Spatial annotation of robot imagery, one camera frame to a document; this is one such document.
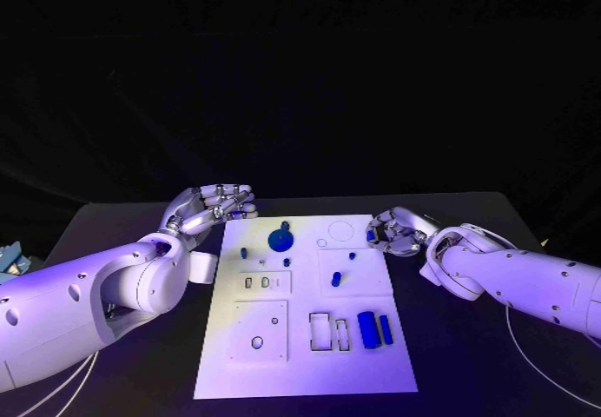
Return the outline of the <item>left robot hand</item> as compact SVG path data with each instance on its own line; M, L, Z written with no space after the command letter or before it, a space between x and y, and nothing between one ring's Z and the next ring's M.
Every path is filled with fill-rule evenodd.
M186 189L168 203L157 231L194 249L213 226L258 216L246 184L213 184Z

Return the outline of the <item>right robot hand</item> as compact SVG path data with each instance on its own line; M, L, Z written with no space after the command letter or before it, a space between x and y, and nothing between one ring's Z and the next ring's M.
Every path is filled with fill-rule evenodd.
M409 257L429 245L441 229L442 225L432 217L395 206L367 224L367 245L385 254Z

